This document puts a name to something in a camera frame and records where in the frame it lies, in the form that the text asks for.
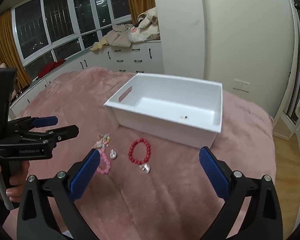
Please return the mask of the person's left hand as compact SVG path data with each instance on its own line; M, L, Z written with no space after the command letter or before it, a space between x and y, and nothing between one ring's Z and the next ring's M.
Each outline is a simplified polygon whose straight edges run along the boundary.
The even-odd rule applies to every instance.
M10 185L12 188L6 190L6 195L11 202L19 203L23 194L23 190L26 184L26 179L30 167L29 161L23 161L21 163L20 170L10 178Z

